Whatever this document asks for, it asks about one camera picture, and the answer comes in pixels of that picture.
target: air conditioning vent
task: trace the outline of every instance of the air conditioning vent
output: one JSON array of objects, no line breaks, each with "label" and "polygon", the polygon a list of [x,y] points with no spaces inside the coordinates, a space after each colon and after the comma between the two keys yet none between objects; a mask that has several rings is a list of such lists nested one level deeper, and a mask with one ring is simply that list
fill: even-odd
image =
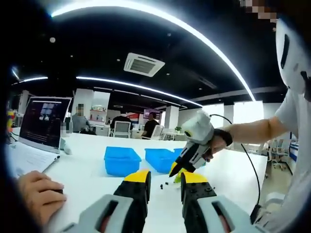
[{"label": "air conditioning vent", "polygon": [[124,64],[124,71],[152,77],[164,65],[162,61],[130,52]]}]

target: monitor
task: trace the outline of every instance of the monitor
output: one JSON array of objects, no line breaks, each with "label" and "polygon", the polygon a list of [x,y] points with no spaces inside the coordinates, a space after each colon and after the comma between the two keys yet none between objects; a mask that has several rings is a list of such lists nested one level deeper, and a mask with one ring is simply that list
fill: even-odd
[{"label": "monitor", "polygon": [[31,97],[23,117],[19,141],[41,150],[59,153],[60,128],[71,98]]}]

